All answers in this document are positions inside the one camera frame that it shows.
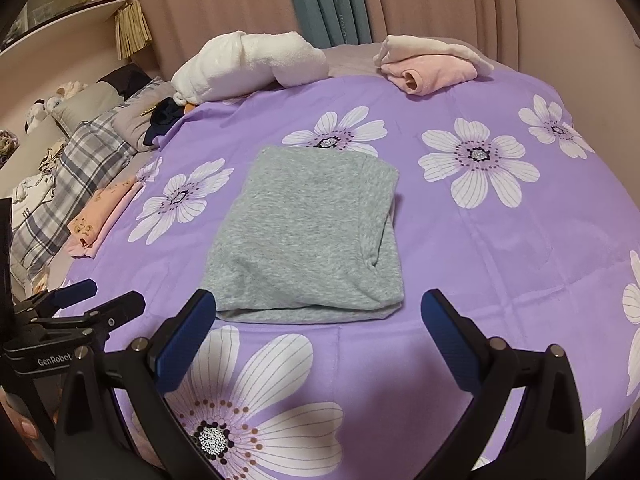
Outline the person left hand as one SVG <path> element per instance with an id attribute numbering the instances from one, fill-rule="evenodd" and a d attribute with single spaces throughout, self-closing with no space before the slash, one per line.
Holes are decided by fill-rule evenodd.
<path id="1" fill-rule="evenodd" d="M 49 466 L 53 466 L 53 451 L 40 434 L 24 402 L 14 394 L 7 393 L 6 390 L 1 389 L 1 404 L 14 429 L 32 451 L 35 458 L 46 462 Z"/>

